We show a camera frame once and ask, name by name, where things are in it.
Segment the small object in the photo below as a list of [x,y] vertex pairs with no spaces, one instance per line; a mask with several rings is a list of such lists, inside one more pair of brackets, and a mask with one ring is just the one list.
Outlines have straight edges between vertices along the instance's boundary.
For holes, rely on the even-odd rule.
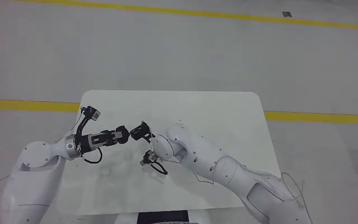
[[282,15],[284,15],[284,17],[292,18],[291,12],[282,11]]

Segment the black cable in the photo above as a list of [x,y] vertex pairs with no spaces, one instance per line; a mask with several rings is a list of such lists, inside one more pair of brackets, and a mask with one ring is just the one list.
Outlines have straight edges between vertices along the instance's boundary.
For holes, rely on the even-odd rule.
[[[158,166],[160,166],[162,168],[162,171],[159,170],[158,168],[156,168],[155,166],[153,166],[153,164],[157,164]],[[157,161],[154,161],[152,162],[152,164],[150,165],[153,169],[155,169],[157,172],[161,173],[161,174],[164,174],[164,175],[167,175],[168,174],[168,171],[166,171],[166,169],[164,169],[164,167],[162,166],[162,164],[160,164],[159,162]]]
[[88,162],[89,164],[97,164],[97,163],[99,163],[99,162],[101,162],[101,161],[102,161],[102,156],[103,156],[102,151],[101,151],[101,149],[100,149],[100,148],[97,148],[97,149],[99,150],[99,152],[100,152],[100,154],[101,154],[100,159],[99,159],[98,161],[96,161],[96,162],[93,162],[93,161],[87,160],[87,159],[85,158],[85,159],[84,159],[84,160],[85,160],[85,162]]

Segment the white cable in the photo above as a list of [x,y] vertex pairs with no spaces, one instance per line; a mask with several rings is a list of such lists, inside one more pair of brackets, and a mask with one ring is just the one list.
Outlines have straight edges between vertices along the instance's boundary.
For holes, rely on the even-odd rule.
[[[77,119],[76,123],[74,124],[74,126],[73,126],[68,132],[72,131],[72,130],[74,129],[74,127],[76,127],[76,125],[77,125],[77,123],[79,122],[81,116],[82,116],[82,111],[81,111],[81,114],[79,115],[79,118]],[[59,140],[61,140],[63,137],[64,137],[64,136],[62,136],[61,138],[57,139],[57,140],[55,141],[55,143],[58,142]]]
[[206,181],[206,180],[199,180],[199,178],[197,177],[196,173],[194,173],[194,172],[192,172],[192,173],[195,175],[196,180],[198,180],[199,182],[201,182],[201,183],[208,183],[208,184],[214,185],[214,181],[213,181],[213,180],[212,180],[211,182]]
[[306,209],[308,219],[310,220],[311,224],[313,224],[312,219],[311,219],[311,216],[310,216],[310,214],[309,214],[309,212],[308,212],[308,209],[307,209],[306,201],[305,201],[305,199],[304,199],[304,197],[303,197],[302,191],[301,191],[300,188],[298,187],[298,184],[297,184],[296,181],[292,178],[292,176],[289,175],[288,173],[286,173],[286,172],[282,172],[282,173],[281,173],[282,182],[284,183],[284,185],[285,185],[285,187],[287,188],[287,190],[291,193],[292,197],[294,197],[295,200],[296,200],[296,202],[300,205],[300,203],[299,203],[298,200],[297,200],[297,197],[295,197],[295,196],[293,195],[293,193],[291,192],[291,190],[287,187],[287,185],[286,185],[286,183],[285,183],[285,181],[284,181],[283,175],[287,175],[287,176],[293,181],[293,183],[296,185],[298,191],[300,191],[300,196],[302,197],[302,201],[303,201],[303,204],[304,204],[304,208]]

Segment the cable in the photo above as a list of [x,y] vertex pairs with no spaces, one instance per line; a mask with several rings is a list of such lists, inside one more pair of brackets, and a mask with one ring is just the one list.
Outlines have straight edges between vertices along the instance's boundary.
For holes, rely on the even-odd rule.
[[[306,209],[308,219],[310,220],[311,224],[313,224],[312,219],[311,219],[311,216],[310,216],[310,214],[309,214],[309,212],[308,212],[308,209],[307,209],[306,201],[305,201],[305,199],[304,199],[304,197],[303,197],[302,191],[301,191],[300,188],[298,187],[297,182],[296,182],[296,181],[292,178],[292,176],[289,175],[288,173],[286,173],[286,172],[282,172],[282,173],[281,173],[282,182],[284,183],[285,187],[287,188],[287,190],[291,193],[292,197],[294,197],[294,198],[295,198],[295,196],[293,195],[293,193],[291,192],[291,190],[287,187],[287,185],[286,185],[286,183],[285,183],[285,181],[284,181],[284,178],[283,178],[284,175],[287,175],[287,176],[293,181],[293,183],[296,185],[296,187],[298,188],[298,191],[300,191],[300,195],[301,195],[301,197],[302,197],[302,201],[303,201],[303,204],[304,204],[304,208]],[[301,204],[298,202],[297,197],[295,198],[295,200],[296,200],[296,202],[297,202],[298,205],[301,205]]]
[[214,181],[212,180],[211,182],[209,181],[206,181],[206,180],[199,180],[199,178],[197,177],[196,173],[192,172],[194,174],[194,176],[196,177],[196,180],[198,180],[199,182],[201,183],[208,183],[208,184],[211,184],[211,185],[214,185]]
[[0,179],[0,181],[2,181],[2,180],[4,180],[4,179],[8,178],[9,176],[10,176],[10,174],[7,175],[7,176],[4,176],[3,178]]
[[99,152],[100,152],[100,154],[101,154],[101,157],[100,157],[100,159],[99,159],[98,161],[93,162],[93,161],[90,161],[90,160],[88,160],[88,159],[86,159],[86,158],[84,158],[84,161],[85,161],[85,162],[88,162],[89,164],[98,164],[99,162],[101,162],[101,161],[102,161],[102,156],[103,156],[103,154],[102,154],[102,151],[101,151],[100,148],[97,148],[97,149],[99,150]]
[[163,158],[160,158],[161,160],[163,161],[167,161],[167,162],[174,162],[175,164],[180,164],[180,162],[177,162],[177,161],[173,161],[173,160],[165,160]]
[[[79,115],[79,118],[77,119],[76,123],[74,124],[74,126],[73,126],[68,132],[71,132],[71,131],[74,129],[74,127],[76,127],[76,125],[77,125],[77,123],[79,122],[81,116],[82,116],[82,111],[81,111],[81,114]],[[55,141],[55,143],[58,142],[59,140],[61,140],[63,137],[64,137],[64,136],[62,136],[61,138],[57,139],[57,140]]]
[[[160,166],[160,168],[162,168],[162,171],[159,170],[158,168],[156,168],[153,164],[157,164],[158,166]],[[161,174],[164,174],[164,175],[167,175],[168,174],[168,171],[166,171],[166,169],[164,169],[163,165],[160,164],[159,162],[157,161],[154,161],[152,162],[152,164],[150,165],[153,169],[155,169],[157,172],[161,173]]]

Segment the gray floor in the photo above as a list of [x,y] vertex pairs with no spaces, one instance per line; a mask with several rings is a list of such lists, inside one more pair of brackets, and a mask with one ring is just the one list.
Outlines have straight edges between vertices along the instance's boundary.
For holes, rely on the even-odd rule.
[[[145,4],[276,17],[291,11],[299,19],[358,24],[354,1]],[[0,3],[0,30],[2,99],[79,102],[90,89],[252,91],[264,110],[358,114],[358,30],[20,2]],[[0,178],[26,144],[55,141],[75,119],[73,113],[0,111]],[[314,223],[356,223],[357,125],[268,127],[281,171],[305,180]],[[257,223],[244,209],[210,214],[213,223]],[[114,219],[66,217],[51,207],[42,223]]]

